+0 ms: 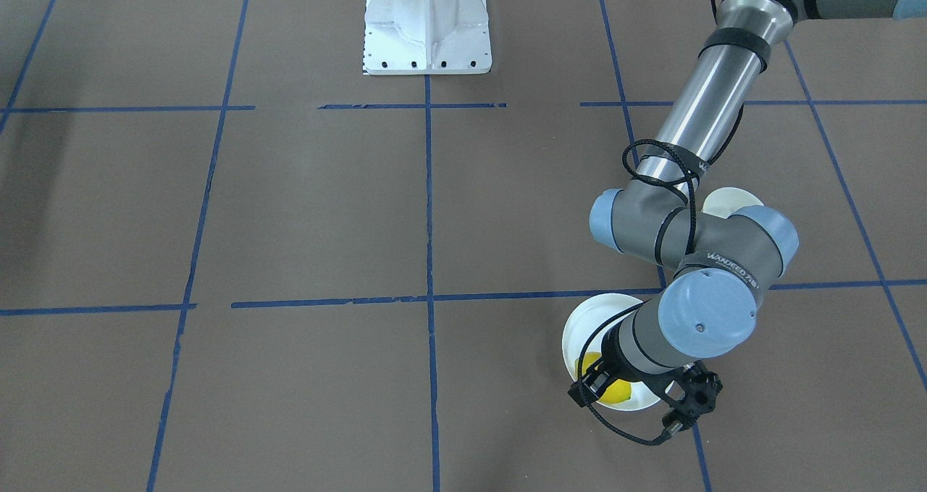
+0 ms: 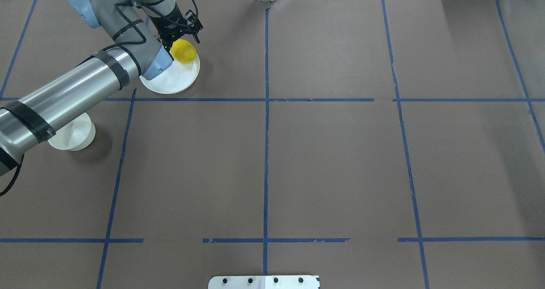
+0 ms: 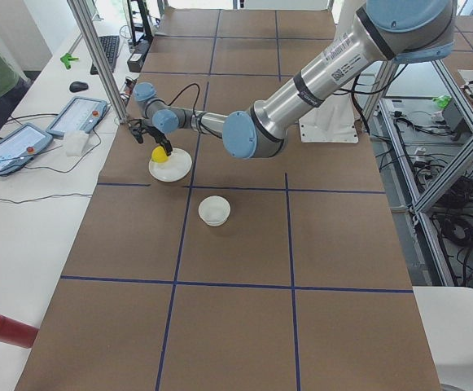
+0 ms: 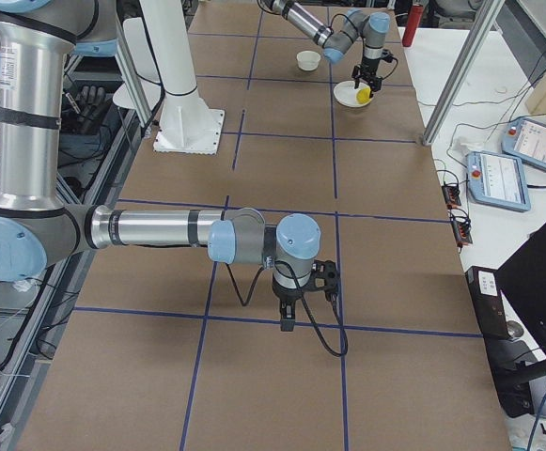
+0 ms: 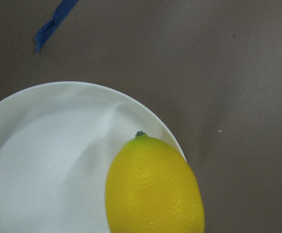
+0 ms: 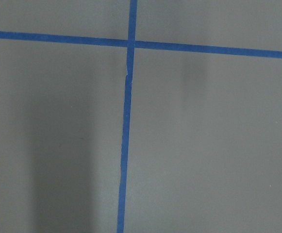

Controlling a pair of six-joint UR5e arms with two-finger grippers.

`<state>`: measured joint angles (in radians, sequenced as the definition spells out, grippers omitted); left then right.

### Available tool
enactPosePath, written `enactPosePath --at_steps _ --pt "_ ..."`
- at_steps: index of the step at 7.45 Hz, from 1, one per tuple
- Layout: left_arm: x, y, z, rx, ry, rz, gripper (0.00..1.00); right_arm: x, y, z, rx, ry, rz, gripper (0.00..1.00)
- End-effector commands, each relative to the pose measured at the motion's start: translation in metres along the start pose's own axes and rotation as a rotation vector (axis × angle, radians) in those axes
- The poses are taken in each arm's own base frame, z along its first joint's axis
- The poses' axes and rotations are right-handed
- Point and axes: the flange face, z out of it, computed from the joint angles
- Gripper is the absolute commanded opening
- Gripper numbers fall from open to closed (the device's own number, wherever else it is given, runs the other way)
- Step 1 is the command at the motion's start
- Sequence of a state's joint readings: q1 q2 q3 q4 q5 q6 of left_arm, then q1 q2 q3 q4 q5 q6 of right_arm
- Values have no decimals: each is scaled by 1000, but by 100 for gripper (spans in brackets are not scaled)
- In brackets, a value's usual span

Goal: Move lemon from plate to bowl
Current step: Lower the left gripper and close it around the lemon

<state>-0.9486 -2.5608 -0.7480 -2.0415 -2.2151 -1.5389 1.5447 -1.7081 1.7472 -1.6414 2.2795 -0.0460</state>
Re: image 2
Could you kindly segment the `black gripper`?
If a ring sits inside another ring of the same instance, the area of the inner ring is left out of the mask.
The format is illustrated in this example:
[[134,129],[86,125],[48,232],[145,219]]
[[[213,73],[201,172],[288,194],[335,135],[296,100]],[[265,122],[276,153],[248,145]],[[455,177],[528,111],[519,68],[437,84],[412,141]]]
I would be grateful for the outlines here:
[[196,43],[201,43],[198,34],[203,29],[203,25],[199,19],[198,9],[195,12],[187,10],[185,14],[182,14],[178,5],[175,4],[173,10],[167,15],[153,7],[151,11],[154,14],[151,17],[152,23],[155,25],[158,39],[166,51],[170,51],[173,43],[184,35],[190,35]]

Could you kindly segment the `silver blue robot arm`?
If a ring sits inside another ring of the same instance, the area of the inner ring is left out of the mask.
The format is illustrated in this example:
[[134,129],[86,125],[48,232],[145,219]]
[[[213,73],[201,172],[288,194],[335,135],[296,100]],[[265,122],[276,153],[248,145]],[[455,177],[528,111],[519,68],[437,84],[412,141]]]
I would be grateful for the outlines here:
[[150,81],[173,63],[169,54],[183,35],[198,39],[199,10],[181,12],[176,0],[68,0],[92,29],[113,45],[91,54],[47,85],[1,107],[1,174],[20,169],[25,153],[50,140],[84,112],[144,77]]

